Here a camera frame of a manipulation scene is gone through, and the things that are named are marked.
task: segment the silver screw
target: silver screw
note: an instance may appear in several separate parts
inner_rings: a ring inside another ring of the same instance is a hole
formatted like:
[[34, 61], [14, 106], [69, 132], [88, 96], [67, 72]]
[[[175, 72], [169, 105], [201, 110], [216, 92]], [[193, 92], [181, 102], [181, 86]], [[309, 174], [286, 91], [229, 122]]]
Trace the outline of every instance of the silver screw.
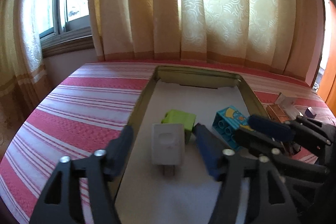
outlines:
[[267, 162], [269, 162], [269, 158], [264, 156], [264, 155], [261, 155], [261, 156], [259, 156], [259, 161], [262, 162], [262, 163], [267, 163]]
[[69, 156], [63, 156], [62, 158], [59, 159], [59, 161], [64, 164], [69, 162], [70, 160], [71, 158]]
[[98, 149], [94, 152], [94, 155], [96, 157], [102, 157], [106, 155], [106, 150], [105, 149]]
[[226, 156], [233, 156], [235, 152], [232, 149], [224, 149], [223, 154]]
[[282, 183], [286, 183], [286, 178], [285, 178], [285, 177], [280, 176], [279, 178], [280, 178], [280, 180], [282, 181]]
[[272, 154], [273, 155], [280, 155], [281, 151], [278, 148], [272, 148]]

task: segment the blue block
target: blue block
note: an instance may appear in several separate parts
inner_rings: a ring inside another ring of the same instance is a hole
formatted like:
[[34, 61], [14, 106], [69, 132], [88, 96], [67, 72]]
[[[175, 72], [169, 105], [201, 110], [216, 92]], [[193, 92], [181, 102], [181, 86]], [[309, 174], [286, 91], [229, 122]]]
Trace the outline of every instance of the blue block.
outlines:
[[236, 151], [239, 150], [241, 146], [234, 140], [234, 131], [239, 127], [253, 131], [247, 123], [247, 118], [234, 106], [229, 106], [218, 111], [212, 127], [222, 136], [227, 144]]

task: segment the beige curtain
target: beige curtain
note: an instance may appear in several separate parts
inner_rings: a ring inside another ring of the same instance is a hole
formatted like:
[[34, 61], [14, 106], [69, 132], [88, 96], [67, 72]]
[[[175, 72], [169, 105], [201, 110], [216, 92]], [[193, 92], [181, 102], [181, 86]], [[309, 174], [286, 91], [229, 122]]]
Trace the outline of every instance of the beige curtain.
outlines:
[[0, 159], [51, 90], [33, 15], [34, 0], [0, 0]]
[[317, 0], [89, 0], [100, 60], [187, 59], [305, 79]]

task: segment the green block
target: green block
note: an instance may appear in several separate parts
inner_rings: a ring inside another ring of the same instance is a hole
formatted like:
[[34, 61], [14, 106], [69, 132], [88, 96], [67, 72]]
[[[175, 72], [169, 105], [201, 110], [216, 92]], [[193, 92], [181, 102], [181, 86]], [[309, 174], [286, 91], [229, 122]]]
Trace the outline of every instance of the green block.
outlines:
[[196, 120], [196, 115], [176, 109], [169, 110], [161, 123], [182, 123], [184, 125], [184, 139], [188, 143]]

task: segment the small purple cube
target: small purple cube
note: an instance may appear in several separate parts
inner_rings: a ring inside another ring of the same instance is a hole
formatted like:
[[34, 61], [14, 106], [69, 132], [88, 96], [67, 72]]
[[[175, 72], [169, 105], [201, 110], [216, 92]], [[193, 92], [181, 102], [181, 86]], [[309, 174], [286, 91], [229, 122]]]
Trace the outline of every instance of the small purple cube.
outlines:
[[316, 117], [316, 112], [313, 110], [311, 106], [306, 109], [305, 114], [308, 118], [315, 119]]

